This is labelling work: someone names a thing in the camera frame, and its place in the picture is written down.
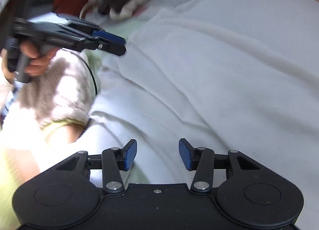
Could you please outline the person's left hand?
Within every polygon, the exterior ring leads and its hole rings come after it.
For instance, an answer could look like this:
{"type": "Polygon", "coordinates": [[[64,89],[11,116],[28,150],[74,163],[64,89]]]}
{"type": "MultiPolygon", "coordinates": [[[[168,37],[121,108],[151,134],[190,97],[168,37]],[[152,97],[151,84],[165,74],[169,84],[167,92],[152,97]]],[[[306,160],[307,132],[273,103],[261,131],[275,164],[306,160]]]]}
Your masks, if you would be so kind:
{"type": "MultiPolygon", "coordinates": [[[[40,55],[37,48],[32,44],[32,42],[23,41],[20,44],[20,50],[22,54],[31,59],[31,61],[29,62],[29,66],[25,68],[25,73],[27,73],[31,77],[35,77],[43,74],[47,70],[48,65],[55,57],[56,53],[59,51],[59,48],[53,47],[46,55],[40,55]]],[[[7,81],[12,83],[15,75],[7,68],[7,55],[7,50],[3,48],[1,51],[2,73],[7,81]]]]}

